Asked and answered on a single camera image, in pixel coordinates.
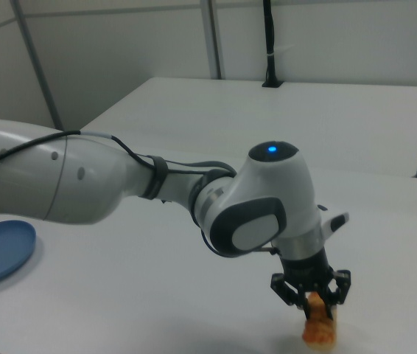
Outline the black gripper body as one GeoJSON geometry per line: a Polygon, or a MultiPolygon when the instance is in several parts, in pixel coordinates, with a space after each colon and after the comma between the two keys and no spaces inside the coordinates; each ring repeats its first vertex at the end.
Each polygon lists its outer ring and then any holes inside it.
{"type": "Polygon", "coordinates": [[[328,282],[329,270],[332,269],[325,248],[302,260],[288,260],[281,257],[280,261],[284,278],[292,287],[296,283],[307,281],[313,282],[313,285],[317,285],[318,290],[322,291],[328,282]]]}

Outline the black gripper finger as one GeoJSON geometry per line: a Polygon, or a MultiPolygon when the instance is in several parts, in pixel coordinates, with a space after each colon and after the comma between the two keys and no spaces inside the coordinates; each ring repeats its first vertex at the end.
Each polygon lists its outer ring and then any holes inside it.
{"type": "Polygon", "coordinates": [[[325,304],[326,315],[329,319],[334,319],[333,310],[337,305],[343,305],[348,291],[351,287],[351,272],[349,270],[329,270],[328,282],[321,291],[321,299],[325,304]],[[329,287],[329,283],[334,280],[336,289],[332,291],[329,287]]]}
{"type": "Polygon", "coordinates": [[[313,282],[299,282],[293,290],[281,273],[273,274],[270,281],[271,289],[289,306],[296,306],[304,312],[306,319],[310,318],[311,306],[306,293],[314,290],[313,282]]]}

